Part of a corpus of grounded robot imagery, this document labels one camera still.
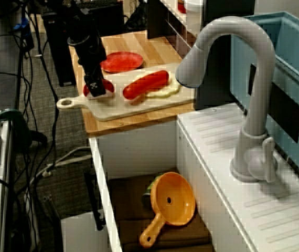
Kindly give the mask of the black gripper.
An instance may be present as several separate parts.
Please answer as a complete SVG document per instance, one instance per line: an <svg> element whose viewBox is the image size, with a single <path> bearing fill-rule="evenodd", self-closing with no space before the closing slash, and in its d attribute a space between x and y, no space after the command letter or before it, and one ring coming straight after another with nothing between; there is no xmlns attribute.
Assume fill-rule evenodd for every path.
<svg viewBox="0 0 299 252"><path fill-rule="evenodd" d="M70 32L68 45L75 48L78 56L78 64L84 72L84 95L91 94L98 97L106 94L103 85L103 74L100 63L106 60L106 52L98 31Z"/></svg>

